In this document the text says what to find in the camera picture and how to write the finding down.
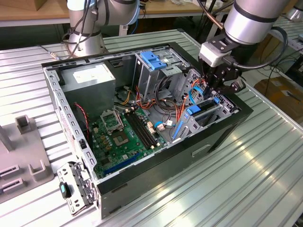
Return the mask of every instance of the red cable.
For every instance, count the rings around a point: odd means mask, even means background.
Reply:
[[[87,121],[86,113],[84,109],[77,103],[74,103],[75,106],[79,107],[79,109],[82,111],[84,118],[85,118],[85,123],[86,123],[86,128],[87,128],[87,140],[89,140],[89,122]]]

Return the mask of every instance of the motherboard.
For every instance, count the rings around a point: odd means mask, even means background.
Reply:
[[[162,136],[149,132],[148,122],[143,110],[136,108],[121,113],[108,111],[89,123],[93,129],[92,150],[98,177],[103,178],[166,146]],[[111,130],[118,125],[122,127]]]

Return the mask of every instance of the label sticker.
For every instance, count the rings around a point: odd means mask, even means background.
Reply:
[[[73,76],[75,77],[78,84],[95,79],[97,79],[99,83],[115,79],[103,64],[97,65],[92,69],[74,72]]]
[[[282,84],[280,83],[280,81],[273,80],[272,83],[273,83],[276,87],[282,86]]]

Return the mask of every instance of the cardboard box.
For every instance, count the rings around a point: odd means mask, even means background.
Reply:
[[[0,5],[38,11],[47,0],[0,0]]]
[[[267,79],[261,80],[254,88],[264,95]],[[266,94],[273,104],[297,123],[303,123],[303,91],[298,85],[284,77],[270,79]]]

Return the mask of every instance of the blue pcie slot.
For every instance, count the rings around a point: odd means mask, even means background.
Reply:
[[[180,130],[180,128],[181,128],[182,125],[183,125],[183,121],[180,121],[180,124],[178,125],[178,127],[177,127],[177,129],[175,131],[175,134],[172,137],[173,139],[176,138],[176,136],[177,136],[177,134],[178,134],[178,132],[179,132],[179,130]]]
[[[110,168],[107,169],[107,170],[104,170],[104,174],[105,174],[105,175],[106,175],[106,174],[109,174],[109,173],[111,173],[111,172],[114,172],[114,171],[116,171],[116,170],[118,170],[118,169],[121,169],[121,168],[127,166],[128,164],[134,162],[134,161],[137,159],[137,157],[139,156],[139,154],[140,154],[140,153],[138,153],[138,154],[136,154],[136,155],[130,157],[129,159],[127,159],[127,160],[125,160],[125,161],[119,163],[118,165],[115,165],[115,166],[113,166],[113,167],[110,167]]]

